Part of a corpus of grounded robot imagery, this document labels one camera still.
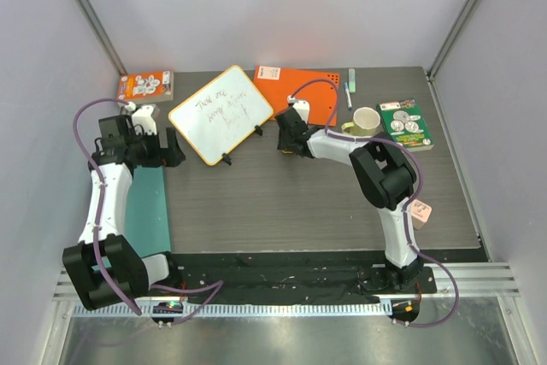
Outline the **whiteboard with yellow frame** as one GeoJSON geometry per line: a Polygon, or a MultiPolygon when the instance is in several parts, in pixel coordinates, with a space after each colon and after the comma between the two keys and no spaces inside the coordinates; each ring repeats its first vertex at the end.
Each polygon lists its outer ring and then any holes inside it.
{"type": "Polygon", "coordinates": [[[214,166],[273,113],[244,70],[232,65],[172,109],[168,119],[200,158],[214,166]]]}

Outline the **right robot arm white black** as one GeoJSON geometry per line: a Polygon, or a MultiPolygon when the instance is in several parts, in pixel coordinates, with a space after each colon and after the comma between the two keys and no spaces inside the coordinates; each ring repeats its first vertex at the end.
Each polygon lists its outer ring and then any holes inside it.
{"type": "Polygon", "coordinates": [[[423,267],[409,215],[417,175],[403,147],[378,134],[351,137],[310,126],[294,107],[275,116],[278,149],[353,168],[362,194],[379,212],[385,238],[385,287],[407,291],[423,267]]]}

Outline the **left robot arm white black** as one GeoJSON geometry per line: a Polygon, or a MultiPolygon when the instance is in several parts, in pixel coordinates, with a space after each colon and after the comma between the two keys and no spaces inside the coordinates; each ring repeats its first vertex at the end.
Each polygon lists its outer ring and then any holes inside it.
{"type": "Polygon", "coordinates": [[[77,295],[88,310],[147,296],[154,286],[171,296],[181,287],[182,275],[168,251],[141,257],[123,234],[126,204],[136,168],[174,168],[185,155],[176,131],[166,130],[162,146],[155,132],[146,132],[129,115],[98,122],[88,168],[92,194],[88,218],[77,244],[62,253],[62,263],[77,295]]]}

